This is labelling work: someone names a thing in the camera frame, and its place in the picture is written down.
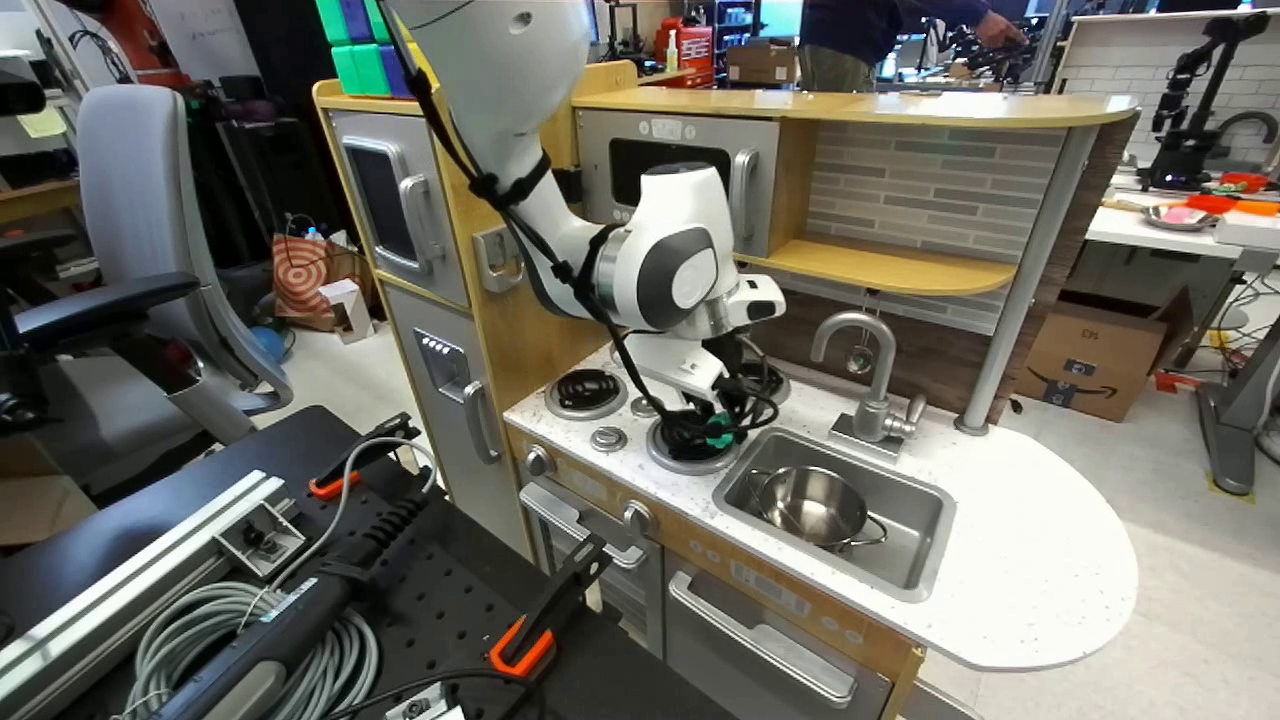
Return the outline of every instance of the play kitchen sink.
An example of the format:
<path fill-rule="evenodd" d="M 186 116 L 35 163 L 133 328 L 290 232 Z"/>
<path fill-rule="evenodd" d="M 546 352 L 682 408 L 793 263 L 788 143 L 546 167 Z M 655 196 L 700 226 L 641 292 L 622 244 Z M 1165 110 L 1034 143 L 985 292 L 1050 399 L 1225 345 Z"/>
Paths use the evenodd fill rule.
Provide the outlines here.
<path fill-rule="evenodd" d="M 793 433 L 760 433 L 716 502 L 903 601 L 929 596 L 955 517 L 949 490 Z"/>

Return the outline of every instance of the cardboard box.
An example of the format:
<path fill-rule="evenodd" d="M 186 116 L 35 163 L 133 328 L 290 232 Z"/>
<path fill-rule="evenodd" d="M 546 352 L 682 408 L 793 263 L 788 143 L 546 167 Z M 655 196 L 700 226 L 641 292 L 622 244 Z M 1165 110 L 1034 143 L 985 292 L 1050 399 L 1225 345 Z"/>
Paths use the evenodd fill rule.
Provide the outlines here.
<path fill-rule="evenodd" d="M 0 547 L 42 544 L 92 512 L 97 502 L 35 440 L 0 440 Z"/>
<path fill-rule="evenodd" d="M 1025 360 L 1018 392 L 1089 415 L 1125 421 L 1182 323 L 1183 292 L 1165 306 L 1089 306 L 1061 298 Z"/>
<path fill-rule="evenodd" d="M 728 84 L 793 84 L 797 79 L 797 47 L 793 45 L 740 45 L 725 51 L 725 79 Z"/>

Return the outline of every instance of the chair backrest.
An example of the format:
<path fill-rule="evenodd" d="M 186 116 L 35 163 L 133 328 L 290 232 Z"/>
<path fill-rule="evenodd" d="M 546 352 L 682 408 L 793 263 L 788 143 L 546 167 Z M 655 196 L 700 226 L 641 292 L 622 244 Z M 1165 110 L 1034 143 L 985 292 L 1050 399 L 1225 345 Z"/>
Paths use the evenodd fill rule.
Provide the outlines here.
<path fill-rule="evenodd" d="M 77 121 L 79 202 L 108 283 L 191 271 L 189 298 L 151 313 L 151 328 L 245 386 L 272 382 L 265 402 L 290 402 L 285 371 L 257 348 L 227 302 L 197 201 L 186 100 L 151 84 L 92 87 Z"/>

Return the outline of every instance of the faucet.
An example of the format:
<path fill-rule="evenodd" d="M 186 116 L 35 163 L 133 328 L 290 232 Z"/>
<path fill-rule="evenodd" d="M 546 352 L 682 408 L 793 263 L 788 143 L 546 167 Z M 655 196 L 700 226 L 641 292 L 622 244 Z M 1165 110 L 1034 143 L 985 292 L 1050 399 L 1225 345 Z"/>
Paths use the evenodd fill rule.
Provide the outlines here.
<path fill-rule="evenodd" d="M 890 440 L 903 440 L 918 433 L 922 415 L 924 415 L 924 399 L 912 399 L 912 408 L 903 415 L 890 410 L 890 374 L 898 364 L 898 334 L 882 314 L 869 313 L 836 313 L 827 314 L 816 331 L 812 331 L 812 364 L 822 364 L 827 357 L 827 345 L 840 328 L 858 328 L 869 331 L 877 339 L 877 369 L 871 369 L 871 392 L 858 402 L 858 415 L 840 415 L 834 433 L 840 437 L 858 437 L 858 440 L 871 440 L 871 445 L 890 445 Z"/>

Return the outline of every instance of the small pot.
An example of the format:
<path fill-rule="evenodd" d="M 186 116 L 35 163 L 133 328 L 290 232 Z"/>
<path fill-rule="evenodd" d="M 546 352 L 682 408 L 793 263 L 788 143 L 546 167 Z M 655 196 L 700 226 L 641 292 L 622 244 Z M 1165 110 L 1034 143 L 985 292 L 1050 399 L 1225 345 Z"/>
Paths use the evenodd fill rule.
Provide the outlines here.
<path fill-rule="evenodd" d="M 869 499 L 822 464 L 777 468 L 763 520 L 822 547 L 848 547 L 869 524 Z"/>

